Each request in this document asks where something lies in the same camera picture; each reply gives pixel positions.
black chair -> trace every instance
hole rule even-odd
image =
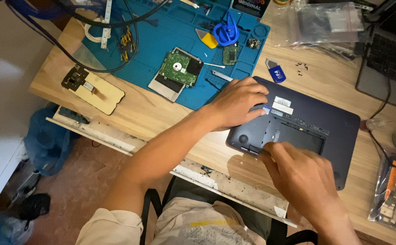
[[[169,182],[168,188],[166,189],[165,195],[163,196],[162,202],[160,202],[159,194],[156,189],[148,189],[144,197],[144,208],[142,210],[142,225],[144,230],[141,235],[140,245],[145,245],[145,236],[147,233],[147,222],[148,212],[150,211],[150,203],[156,211],[157,217],[162,214],[163,208],[168,202],[169,195],[174,185],[176,176],[173,176]],[[296,232],[295,234],[287,237],[287,225],[272,219],[271,221],[271,233],[266,241],[267,245],[295,245],[301,242],[313,242],[317,245],[317,233],[311,230],[303,230]]]

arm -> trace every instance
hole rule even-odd
[[[337,195],[331,162],[290,143],[267,143],[259,155],[275,187],[318,231],[320,244],[361,245]]]
[[[210,104],[190,113],[176,125],[163,131],[136,152],[119,173],[102,208],[142,214],[145,192],[153,181],[169,173],[208,132],[246,123],[266,112],[249,111],[266,103],[266,87],[248,77],[234,79]]]

laptop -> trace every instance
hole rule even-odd
[[[291,90],[260,77],[266,86],[266,115],[233,127],[227,145],[257,156],[267,142],[290,142],[308,149],[332,163],[337,190],[345,187],[346,177],[357,139],[360,117],[318,99]]]
[[[384,2],[367,17],[379,22],[373,26],[356,88],[384,101],[390,80],[389,103],[396,106],[396,0]]]

wall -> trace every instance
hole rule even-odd
[[[60,31],[40,21],[56,38]],[[30,116],[46,100],[27,88],[52,48],[0,2],[0,192],[19,163]]]

wooden desk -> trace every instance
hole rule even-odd
[[[59,42],[72,53],[81,46],[83,36],[83,29],[72,19],[60,36]],[[359,65],[351,66],[314,50],[273,48],[268,40],[254,71],[254,75],[266,79],[271,79],[265,67],[266,58],[277,60],[283,67],[287,76],[287,80],[282,83],[283,86],[358,114],[362,119],[371,116],[381,104],[379,100],[355,90]],[[295,66],[298,62],[306,63],[309,67],[308,70],[303,70],[303,76],[298,75],[299,66]],[[145,141],[171,127],[191,111],[113,75],[98,74],[126,92],[114,113],[110,116],[105,115],[61,87],[60,82],[73,66],[74,63],[59,48],[54,47],[30,85],[29,91]],[[396,128],[396,107],[387,105],[378,116],[392,121],[383,130],[375,132],[377,139],[386,148],[391,148],[391,133]],[[282,197],[274,188],[261,162],[225,145],[227,134],[228,131],[207,134],[186,157]],[[339,191],[339,196],[347,205],[356,230],[396,244],[396,231],[367,220],[377,180],[379,159],[369,135],[359,132],[346,187]]]

